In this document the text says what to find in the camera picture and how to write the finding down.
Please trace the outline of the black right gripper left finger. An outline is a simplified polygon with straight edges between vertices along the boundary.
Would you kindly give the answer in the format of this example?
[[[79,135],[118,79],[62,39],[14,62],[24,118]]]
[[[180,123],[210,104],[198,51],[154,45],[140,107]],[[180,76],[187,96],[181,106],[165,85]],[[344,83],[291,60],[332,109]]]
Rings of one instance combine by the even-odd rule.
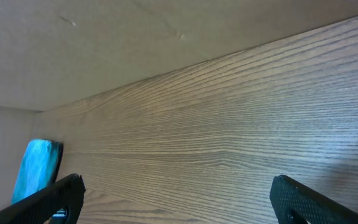
[[[70,174],[0,211],[0,224],[76,223],[86,192],[82,176]]]

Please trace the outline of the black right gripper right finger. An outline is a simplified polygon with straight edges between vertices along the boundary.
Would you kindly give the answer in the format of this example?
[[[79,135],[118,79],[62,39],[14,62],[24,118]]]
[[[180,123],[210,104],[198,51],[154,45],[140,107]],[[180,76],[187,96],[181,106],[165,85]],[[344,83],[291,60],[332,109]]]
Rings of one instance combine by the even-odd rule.
[[[358,213],[287,175],[273,178],[270,201],[279,224],[358,224]]]

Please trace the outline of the light blue denim jeans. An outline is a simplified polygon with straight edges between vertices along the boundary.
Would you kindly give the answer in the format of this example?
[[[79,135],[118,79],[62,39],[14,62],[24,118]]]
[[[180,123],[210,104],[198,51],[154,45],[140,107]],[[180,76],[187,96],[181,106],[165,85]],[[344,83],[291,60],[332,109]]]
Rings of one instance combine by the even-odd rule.
[[[22,158],[11,203],[53,184],[57,178],[63,154],[63,144],[45,139],[33,139]]]

